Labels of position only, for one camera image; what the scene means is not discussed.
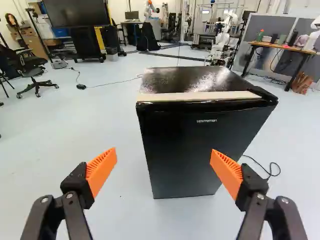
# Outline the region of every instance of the black bag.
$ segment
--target black bag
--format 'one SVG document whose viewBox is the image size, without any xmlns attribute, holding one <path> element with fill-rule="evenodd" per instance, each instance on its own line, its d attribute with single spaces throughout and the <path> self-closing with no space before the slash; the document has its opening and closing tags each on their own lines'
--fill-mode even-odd
<svg viewBox="0 0 320 240">
<path fill-rule="evenodd" d="M 144 22 L 142 25 L 141 37 L 136 44 L 136 49 L 138 51 L 157 51 L 161 48 L 158 45 L 154 29 L 150 22 Z"/>
</svg>

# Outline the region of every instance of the bottle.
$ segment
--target bottle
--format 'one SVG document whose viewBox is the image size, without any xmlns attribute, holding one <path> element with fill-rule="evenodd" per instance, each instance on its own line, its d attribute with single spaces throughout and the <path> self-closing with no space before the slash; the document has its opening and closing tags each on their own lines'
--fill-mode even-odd
<svg viewBox="0 0 320 240">
<path fill-rule="evenodd" d="M 265 35 L 265 30 L 261 29 L 260 32 L 257 34 L 256 36 L 256 41 L 257 42 L 261 42 L 262 41 L 262 38 L 264 37 Z"/>
</svg>

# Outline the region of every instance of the black mini fridge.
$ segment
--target black mini fridge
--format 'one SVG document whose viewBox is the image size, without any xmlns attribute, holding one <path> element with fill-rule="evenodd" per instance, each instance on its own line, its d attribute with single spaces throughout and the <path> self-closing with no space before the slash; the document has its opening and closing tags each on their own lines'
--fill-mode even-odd
<svg viewBox="0 0 320 240">
<path fill-rule="evenodd" d="M 136 112 L 153 197 L 215 194 L 212 149 L 238 161 L 277 104 L 225 67 L 148 68 Z"/>
</svg>

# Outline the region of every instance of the monitor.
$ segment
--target monitor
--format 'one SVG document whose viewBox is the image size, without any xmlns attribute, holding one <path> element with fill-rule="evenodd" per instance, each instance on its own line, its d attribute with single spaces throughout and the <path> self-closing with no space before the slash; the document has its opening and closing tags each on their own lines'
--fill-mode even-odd
<svg viewBox="0 0 320 240">
<path fill-rule="evenodd" d="M 242 20 L 243 21 L 248 20 L 250 13 L 255 13 L 255 11 L 244 11 L 242 15 Z"/>
<path fill-rule="evenodd" d="M 54 28 L 109 25 L 104 0 L 43 0 Z"/>
<path fill-rule="evenodd" d="M 124 14 L 127 20 L 139 19 L 139 11 L 126 11 Z"/>
</svg>

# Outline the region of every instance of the wooden desk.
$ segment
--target wooden desk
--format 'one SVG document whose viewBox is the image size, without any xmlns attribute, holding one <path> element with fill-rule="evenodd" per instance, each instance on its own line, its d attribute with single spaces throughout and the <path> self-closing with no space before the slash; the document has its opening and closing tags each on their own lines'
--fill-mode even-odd
<svg viewBox="0 0 320 240">
<path fill-rule="evenodd" d="M 262 42 L 262 41 L 250 41 L 249 44 L 251 45 L 251 52 L 249 55 L 249 58 L 244 66 L 243 72 L 241 77 L 244 77 L 245 75 L 247 75 L 247 69 L 249 67 L 249 64 L 252 60 L 252 57 L 256 51 L 257 48 L 275 48 L 275 49 L 282 49 L 282 50 L 288 50 L 288 51 L 292 51 L 292 52 L 297 52 L 300 53 L 302 55 L 302 60 L 298 66 L 298 68 L 296 69 L 296 71 L 294 72 L 291 80 L 288 82 L 288 84 L 285 87 L 285 91 L 288 92 L 291 89 L 292 83 L 294 82 L 294 80 L 296 79 L 298 73 L 301 71 L 301 68 L 304 66 L 305 62 L 309 59 L 310 56 L 316 55 L 317 52 L 316 51 L 311 51 L 311 50 L 302 50 L 299 47 L 295 47 L 295 46 L 288 46 L 288 45 L 278 45 L 278 44 L 271 44 L 268 42 Z"/>
</svg>

